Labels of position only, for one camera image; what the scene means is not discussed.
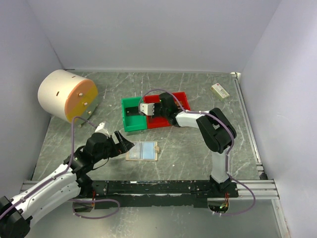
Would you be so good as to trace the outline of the silver VIP credit card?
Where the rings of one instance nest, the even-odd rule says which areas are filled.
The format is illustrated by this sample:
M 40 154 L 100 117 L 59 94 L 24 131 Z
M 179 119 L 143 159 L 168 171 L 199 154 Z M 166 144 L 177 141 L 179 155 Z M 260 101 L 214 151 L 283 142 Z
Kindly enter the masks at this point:
M 142 157 L 142 143 L 136 142 L 134 147 L 129 151 L 129 159 L 141 159 Z

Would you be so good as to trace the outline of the tan card holder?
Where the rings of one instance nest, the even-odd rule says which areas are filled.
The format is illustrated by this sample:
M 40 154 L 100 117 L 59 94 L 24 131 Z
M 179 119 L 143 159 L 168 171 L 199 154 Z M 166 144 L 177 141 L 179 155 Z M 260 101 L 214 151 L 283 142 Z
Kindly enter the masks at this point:
M 129 152 L 126 154 L 127 161 L 157 161 L 160 153 L 160 147 L 157 141 L 139 141 L 142 143 L 142 157 L 141 159 L 129 159 Z

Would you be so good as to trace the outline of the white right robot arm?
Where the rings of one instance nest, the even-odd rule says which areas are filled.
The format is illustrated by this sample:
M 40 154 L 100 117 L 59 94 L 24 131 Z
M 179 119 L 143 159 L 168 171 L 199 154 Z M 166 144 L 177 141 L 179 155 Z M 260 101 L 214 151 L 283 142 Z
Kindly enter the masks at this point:
M 236 131 L 223 112 L 219 108 L 198 112 L 186 110 L 175 96 L 167 92 L 159 95 L 159 104 L 155 104 L 154 112 L 172 126 L 197 128 L 200 131 L 206 146 L 213 152 L 211 194 L 223 196 L 231 183 L 228 162 L 236 138 Z

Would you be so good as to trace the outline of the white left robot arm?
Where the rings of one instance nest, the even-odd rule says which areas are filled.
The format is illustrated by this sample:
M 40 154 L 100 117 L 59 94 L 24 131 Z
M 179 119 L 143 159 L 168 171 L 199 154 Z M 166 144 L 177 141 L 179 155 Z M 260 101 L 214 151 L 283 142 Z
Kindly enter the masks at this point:
M 0 236 L 2 238 L 25 237 L 37 219 L 69 199 L 87 198 L 93 195 L 93 181 L 87 175 L 100 160 L 108 160 L 127 153 L 134 143 L 119 131 L 112 135 L 104 122 L 87 139 L 85 145 L 72 150 L 64 162 L 50 175 L 30 189 L 8 199 L 0 199 Z

